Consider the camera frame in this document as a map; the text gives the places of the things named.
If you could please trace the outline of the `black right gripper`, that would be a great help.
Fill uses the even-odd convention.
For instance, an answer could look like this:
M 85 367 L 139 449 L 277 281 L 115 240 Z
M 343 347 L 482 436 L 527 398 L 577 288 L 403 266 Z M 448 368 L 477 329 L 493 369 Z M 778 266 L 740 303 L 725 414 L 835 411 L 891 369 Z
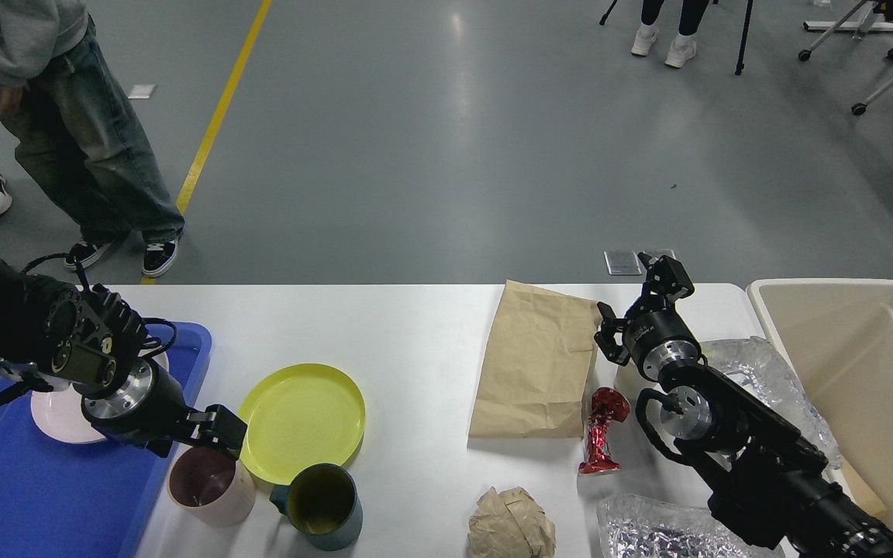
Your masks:
M 637 258 L 647 272 L 637 314 L 617 317 L 609 304 L 599 301 L 595 345 L 610 363 L 624 367 L 633 361 L 646 381 L 670 384 L 680 377 L 680 370 L 705 366 L 698 340 L 674 310 L 677 301 L 695 293 L 695 284 L 676 258 L 646 252 L 638 252 Z M 617 333 L 622 333 L 622 343 L 617 342 Z

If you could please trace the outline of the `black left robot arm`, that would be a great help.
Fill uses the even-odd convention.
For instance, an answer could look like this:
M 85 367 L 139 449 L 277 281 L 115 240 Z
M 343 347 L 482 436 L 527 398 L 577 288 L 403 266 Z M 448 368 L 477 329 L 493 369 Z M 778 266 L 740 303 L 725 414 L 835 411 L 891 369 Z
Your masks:
M 110 440 L 160 458 L 179 442 L 237 460 L 246 423 L 220 404 L 188 406 L 181 385 L 157 363 L 173 346 L 149 332 L 157 320 L 89 284 L 81 266 L 77 276 L 71 284 L 0 261 L 0 406 L 71 386 L 81 415 Z

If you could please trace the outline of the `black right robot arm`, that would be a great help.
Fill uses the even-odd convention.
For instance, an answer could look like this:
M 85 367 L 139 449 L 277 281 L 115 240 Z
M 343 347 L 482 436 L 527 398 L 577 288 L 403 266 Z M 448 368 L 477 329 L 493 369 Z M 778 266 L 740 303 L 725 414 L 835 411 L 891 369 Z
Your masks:
M 712 489 L 710 515 L 745 543 L 787 540 L 802 557 L 893 557 L 893 531 L 862 511 L 828 459 L 791 422 L 713 367 L 674 310 L 695 292 L 673 257 L 636 255 L 646 276 L 625 315 L 598 303 L 595 342 L 611 363 L 650 382 L 634 414 L 660 455 L 692 467 Z

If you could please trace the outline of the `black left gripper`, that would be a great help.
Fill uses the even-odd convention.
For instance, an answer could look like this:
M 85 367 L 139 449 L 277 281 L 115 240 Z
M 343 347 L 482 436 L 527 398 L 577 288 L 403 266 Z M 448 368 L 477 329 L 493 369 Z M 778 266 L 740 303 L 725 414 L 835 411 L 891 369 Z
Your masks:
M 223 404 L 188 406 L 180 382 L 152 358 L 134 358 L 126 381 L 109 396 L 82 398 L 81 413 L 106 438 L 160 458 L 180 442 L 238 460 L 248 428 Z

